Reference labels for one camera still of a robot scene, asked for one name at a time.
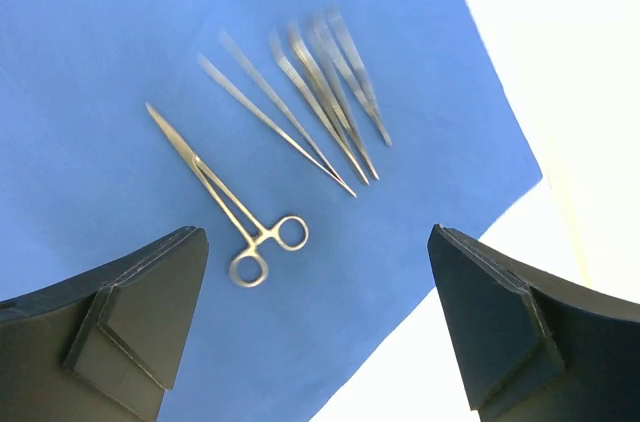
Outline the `blue surgical cloth wrap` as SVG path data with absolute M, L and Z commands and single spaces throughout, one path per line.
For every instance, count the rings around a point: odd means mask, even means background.
M 268 37 L 337 5 L 392 146 L 347 158 Z M 269 276 L 150 103 L 266 227 L 307 223 Z M 427 253 L 482 236 L 542 174 L 465 0 L 1 0 L 1 295 L 204 228 L 208 267 L 164 421 L 449 421 L 457 370 Z

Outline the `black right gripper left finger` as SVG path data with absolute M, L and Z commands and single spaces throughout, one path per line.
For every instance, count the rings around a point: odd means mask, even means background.
M 173 389 L 209 244 L 182 227 L 1 304 L 4 421 L 154 421 Z

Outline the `steel ring-handled forceps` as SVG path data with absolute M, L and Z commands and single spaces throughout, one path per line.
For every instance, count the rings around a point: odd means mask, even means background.
M 238 286 L 244 288 L 254 288 L 265 282 L 269 276 L 269 265 L 259 253 L 259 247 L 268 240 L 273 239 L 282 249 L 288 252 L 295 252 L 302 249 L 308 242 L 310 230 L 305 220 L 298 215 L 285 215 L 281 217 L 271 227 L 264 226 L 256 216 L 238 199 L 238 197 L 227 187 L 227 185 L 213 172 L 213 170 L 200 158 L 200 156 L 189 146 L 184 138 L 175 128 L 153 107 L 150 103 L 145 104 L 146 109 L 152 119 L 156 122 L 165 137 L 179 153 L 191 171 L 196 175 L 207 192 L 216 201 L 232 225 L 238 230 L 246 241 L 246 247 L 239 252 L 230 262 L 228 274 L 230 279 Z M 242 224 L 229 205 L 227 198 L 255 227 L 257 233 L 252 235 Z M 303 230 L 301 241 L 291 245 L 284 240 L 281 235 L 283 226 L 294 221 Z M 260 268 L 259 275 L 246 280 L 239 274 L 241 263 L 245 259 L 253 259 Z

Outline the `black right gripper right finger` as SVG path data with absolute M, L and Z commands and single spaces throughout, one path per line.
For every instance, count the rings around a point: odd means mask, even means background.
M 470 408 L 483 421 L 639 418 L 639 306 L 433 227 L 428 253 Z

